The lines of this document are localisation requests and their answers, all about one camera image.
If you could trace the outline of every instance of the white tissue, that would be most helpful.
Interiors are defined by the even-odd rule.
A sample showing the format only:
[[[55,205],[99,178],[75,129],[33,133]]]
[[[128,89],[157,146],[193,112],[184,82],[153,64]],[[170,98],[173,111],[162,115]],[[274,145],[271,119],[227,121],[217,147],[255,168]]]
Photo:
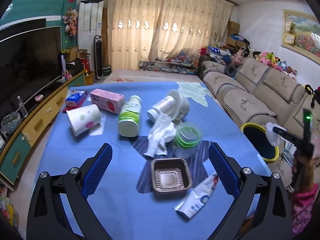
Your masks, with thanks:
[[[159,114],[148,134],[148,149],[144,155],[152,158],[155,155],[167,155],[165,143],[172,141],[175,136],[176,129],[171,118],[166,114]]]

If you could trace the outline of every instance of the tv screen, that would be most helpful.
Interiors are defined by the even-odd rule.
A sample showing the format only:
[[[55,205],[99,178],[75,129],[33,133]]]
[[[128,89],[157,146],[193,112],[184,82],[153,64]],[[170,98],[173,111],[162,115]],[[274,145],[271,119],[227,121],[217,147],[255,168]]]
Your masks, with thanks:
[[[0,41],[0,120],[61,75],[61,27],[20,33]]]

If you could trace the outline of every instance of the beige sofa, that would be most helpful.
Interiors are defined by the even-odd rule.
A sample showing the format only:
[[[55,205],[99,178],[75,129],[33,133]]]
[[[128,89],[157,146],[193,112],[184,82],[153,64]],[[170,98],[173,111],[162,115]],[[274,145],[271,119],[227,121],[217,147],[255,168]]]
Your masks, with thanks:
[[[246,58],[233,79],[224,74],[224,65],[205,61],[203,82],[232,120],[265,125],[274,122],[303,136],[303,108],[311,109],[312,97],[302,85],[284,73],[253,58]],[[320,106],[313,113],[313,134],[320,133]]]

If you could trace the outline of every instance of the white stripe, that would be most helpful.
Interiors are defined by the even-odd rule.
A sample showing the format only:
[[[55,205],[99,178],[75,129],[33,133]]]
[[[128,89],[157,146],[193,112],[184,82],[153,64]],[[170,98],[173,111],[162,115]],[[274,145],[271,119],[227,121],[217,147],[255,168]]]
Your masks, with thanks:
[[[31,21],[31,20],[38,20],[38,19],[45,19],[46,22],[48,22],[48,21],[61,21],[61,15],[48,15],[48,16],[37,16],[37,17],[24,18],[24,19],[20,19],[20,20],[16,20],[13,22],[9,22],[9,23],[0,25],[0,30],[8,27],[10,25],[14,25],[14,24],[26,22],[26,21]]]

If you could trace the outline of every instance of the teal wall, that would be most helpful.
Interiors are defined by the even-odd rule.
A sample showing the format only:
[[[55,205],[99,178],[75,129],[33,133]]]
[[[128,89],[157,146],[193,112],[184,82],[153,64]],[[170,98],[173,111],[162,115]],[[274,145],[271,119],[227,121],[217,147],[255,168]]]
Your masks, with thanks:
[[[76,8],[76,0],[69,3],[68,0],[12,0],[12,8],[0,20],[0,26],[10,22],[30,17],[40,16],[63,16],[69,5],[72,9]],[[75,37],[70,37],[64,31],[63,20],[46,21],[46,26],[61,26],[62,48],[76,45]]]

